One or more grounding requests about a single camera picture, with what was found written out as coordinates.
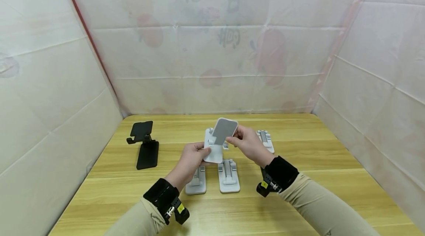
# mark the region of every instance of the phone stand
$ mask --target phone stand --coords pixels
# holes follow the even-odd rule
[[[130,136],[127,138],[128,144],[142,142],[137,159],[136,169],[154,168],[158,165],[159,142],[151,138],[153,121],[137,122],[131,129]]]
[[[223,160],[218,164],[218,181],[220,182],[220,192],[239,192],[238,172],[236,171],[236,163],[230,160]]]
[[[204,161],[211,163],[222,163],[223,149],[229,149],[226,137],[233,136],[238,122],[219,118],[214,128],[205,130],[204,147],[210,147],[211,153],[204,158]]]
[[[207,191],[207,183],[205,182],[205,166],[196,169],[192,181],[185,187],[186,194],[205,194]]]
[[[263,145],[266,147],[266,149],[274,154],[274,147],[270,133],[266,130],[257,130],[257,136],[260,138],[261,142],[263,142]]]

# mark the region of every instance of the hand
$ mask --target hand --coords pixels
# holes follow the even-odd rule
[[[211,149],[210,147],[204,149],[204,142],[185,145],[179,162],[164,179],[181,192],[192,180],[196,169],[207,164],[202,160],[209,153]]]
[[[238,125],[235,134],[226,138],[226,141],[238,147],[247,158],[261,168],[270,164],[275,158],[275,155],[266,149],[257,132],[252,128]]]

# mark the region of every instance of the arm sleeve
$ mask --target arm sleeve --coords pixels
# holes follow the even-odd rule
[[[321,236],[379,236],[347,203],[302,173],[279,196]]]
[[[165,227],[164,218],[151,202],[142,198],[105,233],[106,236],[151,236]]]

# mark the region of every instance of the white backdrop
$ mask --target white backdrop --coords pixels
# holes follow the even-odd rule
[[[0,0],[0,235],[45,235],[122,120],[70,0]]]
[[[129,114],[308,111],[354,0],[77,0]]]
[[[425,232],[425,0],[365,0],[315,112]]]

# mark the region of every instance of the wrist strap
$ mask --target wrist strap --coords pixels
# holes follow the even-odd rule
[[[170,217],[173,213],[176,214],[176,221],[183,224],[190,214],[179,200],[179,194],[177,188],[160,178],[143,197],[158,209],[167,225],[170,224]]]
[[[270,192],[286,190],[297,178],[298,169],[282,157],[276,157],[264,169],[263,181],[257,185],[257,192],[266,197]]]

